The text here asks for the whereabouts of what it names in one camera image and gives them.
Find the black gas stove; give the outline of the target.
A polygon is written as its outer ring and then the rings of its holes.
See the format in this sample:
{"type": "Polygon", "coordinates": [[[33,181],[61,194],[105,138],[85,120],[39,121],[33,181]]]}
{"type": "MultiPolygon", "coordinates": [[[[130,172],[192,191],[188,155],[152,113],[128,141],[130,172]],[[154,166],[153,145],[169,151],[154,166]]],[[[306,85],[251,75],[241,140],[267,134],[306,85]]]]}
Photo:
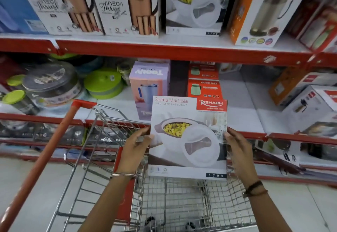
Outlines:
{"type": "MultiPolygon", "coordinates": [[[[57,127],[53,123],[0,120],[0,140],[47,143],[57,127]]],[[[61,136],[59,144],[81,146],[85,141],[86,131],[82,125],[70,125],[61,136]]]]}

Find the silver bangle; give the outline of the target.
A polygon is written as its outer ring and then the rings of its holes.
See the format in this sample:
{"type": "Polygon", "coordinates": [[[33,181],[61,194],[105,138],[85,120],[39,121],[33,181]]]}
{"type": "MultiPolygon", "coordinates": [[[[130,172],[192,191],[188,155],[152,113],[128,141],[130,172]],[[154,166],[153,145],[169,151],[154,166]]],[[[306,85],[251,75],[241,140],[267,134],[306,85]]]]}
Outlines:
{"type": "Polygon", "coordinates": [[[131,173],[113,173],[110,175],[110,179],[114,178],[114,177],[117,177],[117,176],[124,176],[124,177],[128,177],[130,180],[131,179],[136,179],[138,178],[138,175],[137,174],[131,174],[131,173]]]}

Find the orange white flask box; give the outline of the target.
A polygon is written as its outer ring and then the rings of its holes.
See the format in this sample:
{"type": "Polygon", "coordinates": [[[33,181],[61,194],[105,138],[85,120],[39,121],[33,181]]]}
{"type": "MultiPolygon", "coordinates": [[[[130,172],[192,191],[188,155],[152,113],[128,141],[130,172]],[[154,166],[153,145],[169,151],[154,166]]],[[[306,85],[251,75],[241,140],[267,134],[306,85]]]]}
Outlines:
{"type": "Polygon", "coordinates": [[[239,0],[230,27],[236,46],[272,48],[302,0],[239,0]]]}

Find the person's right hand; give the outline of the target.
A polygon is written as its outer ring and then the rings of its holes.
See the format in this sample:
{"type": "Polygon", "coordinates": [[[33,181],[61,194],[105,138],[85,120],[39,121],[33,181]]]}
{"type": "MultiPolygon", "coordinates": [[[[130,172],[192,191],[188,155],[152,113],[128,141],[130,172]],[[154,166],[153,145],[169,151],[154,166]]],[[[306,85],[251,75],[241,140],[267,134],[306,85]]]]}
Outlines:
{"type": "Polygon", "coordinates": [[[259,181],[253,160],[252,145],[236,130],[227,127],[226,132],[235,136],[235,149],[230,148],[229,155],[235,174],[241,180],[245,189],[248,189],[249,186],[259,181]]]}

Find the red metal shelf rack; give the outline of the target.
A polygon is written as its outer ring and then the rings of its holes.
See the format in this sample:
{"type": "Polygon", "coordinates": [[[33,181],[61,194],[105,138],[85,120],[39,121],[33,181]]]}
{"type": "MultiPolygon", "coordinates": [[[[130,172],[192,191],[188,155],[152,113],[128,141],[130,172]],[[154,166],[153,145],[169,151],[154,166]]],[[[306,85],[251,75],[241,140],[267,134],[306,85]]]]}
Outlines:
{"type": "MultiPolygon", "coordinates": [[[[0,34],[0,52],[23,52],[64,55],[120,56],[135,58],[170,59],[175,61],[213,61],[246,65],[271,65],[287,67],[337,68],[337,54],[315,54],[288,34],[281,34],[273,48],[259,45],[243,47],[233,45],[227,33],[219,37],[199,37],[160,34],[159,38],[112,37],[112,36],[63,36],[0,34]]],[[[240,131],[246,138],[266,140],[268,138],[337,145],[337,139],[291,134],[288,127],[277,116],[280,112],[267,108],[243,108],[253,101],[273,108],[267,90],[250,83],[231,83],[229,90],[246,88],[242,94],[228,93],[228,126],[240,131]]]]}

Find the white copper flask box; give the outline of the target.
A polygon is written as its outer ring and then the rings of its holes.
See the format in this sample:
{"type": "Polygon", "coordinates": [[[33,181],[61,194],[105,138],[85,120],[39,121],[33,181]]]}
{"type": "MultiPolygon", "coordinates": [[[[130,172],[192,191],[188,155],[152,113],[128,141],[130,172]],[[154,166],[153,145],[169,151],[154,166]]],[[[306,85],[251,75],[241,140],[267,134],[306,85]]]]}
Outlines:
{"type": "Polygon", "coordinates": [[[28,0],[52,35],[104,35],[95,0],[28,0]]]}
{"type": "Polygon", "coordinates": [[[106,35],[158,38],[161,0],[95,0],[106,35]]]}

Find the round steel labelled container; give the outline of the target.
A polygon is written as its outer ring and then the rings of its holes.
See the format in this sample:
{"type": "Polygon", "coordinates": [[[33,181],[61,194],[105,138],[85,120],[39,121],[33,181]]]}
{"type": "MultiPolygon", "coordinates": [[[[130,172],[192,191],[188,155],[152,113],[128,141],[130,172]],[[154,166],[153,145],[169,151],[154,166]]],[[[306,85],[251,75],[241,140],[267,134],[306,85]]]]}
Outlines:
{"type": "Polygon", "coordinates": [[[71,101],[83,89],[75,67],[65,61],[41,64],[30,70],[22,85],[36,101],[52,106],[71,101]]]}

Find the purple tumbler box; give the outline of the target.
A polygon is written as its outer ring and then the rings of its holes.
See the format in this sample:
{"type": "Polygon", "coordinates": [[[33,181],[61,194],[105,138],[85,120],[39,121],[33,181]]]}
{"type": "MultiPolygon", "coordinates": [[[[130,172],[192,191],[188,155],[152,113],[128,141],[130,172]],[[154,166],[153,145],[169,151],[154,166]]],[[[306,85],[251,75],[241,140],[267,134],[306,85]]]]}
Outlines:
{"type": "Polygon", "coordinates": [[[154,96],[168,96],[170,73],[170,63],[134,63],[129,81],[140,120],[151,120],[154,96]]]}

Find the red bottle box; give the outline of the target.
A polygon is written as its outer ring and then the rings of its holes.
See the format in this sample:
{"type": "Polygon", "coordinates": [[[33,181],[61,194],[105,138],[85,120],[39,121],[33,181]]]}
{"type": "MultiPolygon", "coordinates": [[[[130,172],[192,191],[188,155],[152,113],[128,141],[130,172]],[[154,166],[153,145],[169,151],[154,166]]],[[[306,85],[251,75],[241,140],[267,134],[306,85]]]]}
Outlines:
{"type": "Polygon", "coordinates": [[[337,0],[302,0],[285,31],[314,53],[337,54],[337,0]]]}

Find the white casserole box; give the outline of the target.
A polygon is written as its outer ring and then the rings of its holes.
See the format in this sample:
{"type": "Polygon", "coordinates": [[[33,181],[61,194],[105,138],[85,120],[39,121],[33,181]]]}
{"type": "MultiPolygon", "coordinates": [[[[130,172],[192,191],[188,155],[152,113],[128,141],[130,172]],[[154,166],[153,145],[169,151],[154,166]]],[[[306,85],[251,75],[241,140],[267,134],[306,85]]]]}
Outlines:
{"type": "Polygon", "coordinates": [[[154,96],[147,173],[227,180],[227,100],[154,96]]]}
{"type": "Polygon", "coordinates": [[[218,37],[230,0],[166,0],[167,35],[218,37]]]}

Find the clear glass jar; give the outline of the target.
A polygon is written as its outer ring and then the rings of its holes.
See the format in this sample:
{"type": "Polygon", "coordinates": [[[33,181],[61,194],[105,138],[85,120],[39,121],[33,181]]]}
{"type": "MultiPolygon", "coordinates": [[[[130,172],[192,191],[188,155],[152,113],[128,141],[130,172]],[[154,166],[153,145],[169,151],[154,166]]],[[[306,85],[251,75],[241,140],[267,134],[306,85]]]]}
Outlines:
{"type": "Polygon", "coordinates": [[[132,66],[128,62],[122,62],[117,65],[117,71],[121,74],[122,79],[125,81],[126,85],[131,86],[129,75],[132,71],[132,66]]]}

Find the blue box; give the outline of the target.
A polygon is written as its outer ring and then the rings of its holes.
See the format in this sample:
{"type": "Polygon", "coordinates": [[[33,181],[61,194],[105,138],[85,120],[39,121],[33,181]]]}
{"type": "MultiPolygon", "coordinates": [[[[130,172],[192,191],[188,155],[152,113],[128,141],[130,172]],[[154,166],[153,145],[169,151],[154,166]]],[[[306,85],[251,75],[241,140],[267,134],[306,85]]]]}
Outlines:
{"type": "Polygon", "coordinates": [[[0,34],[49,34],[28,0],[0,0],[0,34]]]}

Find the person's right forearm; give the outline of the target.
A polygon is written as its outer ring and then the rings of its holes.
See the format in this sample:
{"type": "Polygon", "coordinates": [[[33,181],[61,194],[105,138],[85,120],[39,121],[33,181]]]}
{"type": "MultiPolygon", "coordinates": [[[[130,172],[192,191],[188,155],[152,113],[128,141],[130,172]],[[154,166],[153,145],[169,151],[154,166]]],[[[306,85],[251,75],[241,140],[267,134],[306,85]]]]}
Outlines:
{"type": "Polygon", "coordinates": [[[259,232],[293,232],[263,185],[246,191],[259,232]]]}

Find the person's left hand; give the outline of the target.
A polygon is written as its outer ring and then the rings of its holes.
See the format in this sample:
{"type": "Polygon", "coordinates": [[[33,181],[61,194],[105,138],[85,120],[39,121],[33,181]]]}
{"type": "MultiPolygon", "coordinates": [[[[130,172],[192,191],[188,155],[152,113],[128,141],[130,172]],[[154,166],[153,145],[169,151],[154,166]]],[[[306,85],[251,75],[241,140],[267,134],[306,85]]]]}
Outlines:
{"type": "Polygon", "coordinates": [[[139,136],[150,135],[149,131],[150,127],[141,128],[135,131],[126,140],[122,148],[120,162],[115,173],[120,172],[136,174],[136,171],[143,160],[144,154],[149,148],[137,146],[136,139],[139,136]]]}

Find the small green lid jar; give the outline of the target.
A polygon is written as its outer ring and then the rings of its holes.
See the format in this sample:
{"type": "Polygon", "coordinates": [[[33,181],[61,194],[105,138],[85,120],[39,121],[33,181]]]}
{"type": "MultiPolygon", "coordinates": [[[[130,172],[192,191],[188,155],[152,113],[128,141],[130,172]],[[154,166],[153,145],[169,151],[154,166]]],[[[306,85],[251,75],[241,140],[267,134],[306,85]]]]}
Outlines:
{"type": "Polygon", "coordinates": [[[19,74],[19,75],[11,76],[10,78],[8,78],[6,80],[6,83],[10,87],[19,87],[19,86],[22,86],[23,80],[24,80],[25,76],[26,75],[24,75],[24,74],[19,74]]]}

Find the red kettle box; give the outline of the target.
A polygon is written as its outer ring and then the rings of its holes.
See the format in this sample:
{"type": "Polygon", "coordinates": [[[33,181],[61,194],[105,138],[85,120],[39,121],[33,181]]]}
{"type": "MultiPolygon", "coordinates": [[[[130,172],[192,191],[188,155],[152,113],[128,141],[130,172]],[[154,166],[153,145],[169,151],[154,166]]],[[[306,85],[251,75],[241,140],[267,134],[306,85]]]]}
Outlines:
{"type": "Polygon", "coordinates": [[[187,97],[222,99],[222,90],[219,81],[188,80],[187,97]]]}
{"type": "Polygon", "coordinates": [[[219,71],[215,65],[189,64],[188,79],[219,81],[219,71]]]}

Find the orange appliance box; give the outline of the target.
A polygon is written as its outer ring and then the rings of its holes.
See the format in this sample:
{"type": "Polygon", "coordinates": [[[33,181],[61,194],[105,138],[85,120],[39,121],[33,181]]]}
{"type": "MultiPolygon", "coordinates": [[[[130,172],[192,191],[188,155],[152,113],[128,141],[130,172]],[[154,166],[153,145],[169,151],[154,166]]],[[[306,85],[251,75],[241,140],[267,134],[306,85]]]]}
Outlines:
{"type": "Polygon", "coordinates": [[[337,72],[329,68],[286,68],[272,83],[268,93],[276,106],[286,107],[308,85],[333,86],[337,72]]]}

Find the green casserole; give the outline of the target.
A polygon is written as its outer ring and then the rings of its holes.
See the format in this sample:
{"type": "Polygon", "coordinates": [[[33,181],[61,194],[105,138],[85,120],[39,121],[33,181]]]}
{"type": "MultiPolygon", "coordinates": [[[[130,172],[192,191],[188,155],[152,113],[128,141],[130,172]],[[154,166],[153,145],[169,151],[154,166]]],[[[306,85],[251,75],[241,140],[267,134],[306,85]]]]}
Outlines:
{"type": "Polygon", "coordinates": [[[93,98],[106,100],[118,96],[123,91],[124,84],[119,71],[100,68],[85,77],[84,87],[93,98]]]}

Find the white black cookware box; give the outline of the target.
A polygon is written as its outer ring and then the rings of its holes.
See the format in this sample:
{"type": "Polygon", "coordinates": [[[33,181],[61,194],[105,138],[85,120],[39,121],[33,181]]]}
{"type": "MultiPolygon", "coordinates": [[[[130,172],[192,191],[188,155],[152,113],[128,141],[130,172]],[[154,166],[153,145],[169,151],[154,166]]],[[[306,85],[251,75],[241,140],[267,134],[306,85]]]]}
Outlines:
{"type": "Polygon", "coordinates": [[[255,156],[284,168],[300,167],[301,142],[268,139],[255,145],[255,156]]]}

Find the white appliance box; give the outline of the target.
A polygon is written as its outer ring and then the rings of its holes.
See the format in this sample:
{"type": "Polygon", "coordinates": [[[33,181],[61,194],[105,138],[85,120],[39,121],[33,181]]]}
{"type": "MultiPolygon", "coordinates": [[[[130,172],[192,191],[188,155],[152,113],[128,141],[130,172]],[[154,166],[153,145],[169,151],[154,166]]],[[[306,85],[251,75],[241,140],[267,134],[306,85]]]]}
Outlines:
{"type": "Polygon", "coordinates": [[[308,85],[281,114],[293,134],[337,139],[337,86],[308,85]]]}

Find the person's left forearm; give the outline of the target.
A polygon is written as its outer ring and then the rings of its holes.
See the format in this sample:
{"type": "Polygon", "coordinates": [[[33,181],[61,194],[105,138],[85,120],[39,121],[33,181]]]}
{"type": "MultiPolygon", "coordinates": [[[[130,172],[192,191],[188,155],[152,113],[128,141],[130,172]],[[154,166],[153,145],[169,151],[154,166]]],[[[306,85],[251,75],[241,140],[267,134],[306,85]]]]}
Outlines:
{"type": "Polygon", "coordinates": [[[124,176],[110,179],[77,232],[110,232],[129,181],[124,176]]]}

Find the green lid glass jar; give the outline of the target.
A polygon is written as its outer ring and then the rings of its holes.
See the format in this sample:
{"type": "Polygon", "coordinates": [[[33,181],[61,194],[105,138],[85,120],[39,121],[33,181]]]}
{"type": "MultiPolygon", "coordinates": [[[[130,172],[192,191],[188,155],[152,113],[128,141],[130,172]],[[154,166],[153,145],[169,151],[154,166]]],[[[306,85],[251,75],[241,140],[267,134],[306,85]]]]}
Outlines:
{"type": "Polygon", "coordinates": [[[3,104],[10,105],[25,115],[37,115],[41,111],[23,90],[11,91],[5,94],[1,101],[3,104]]]}

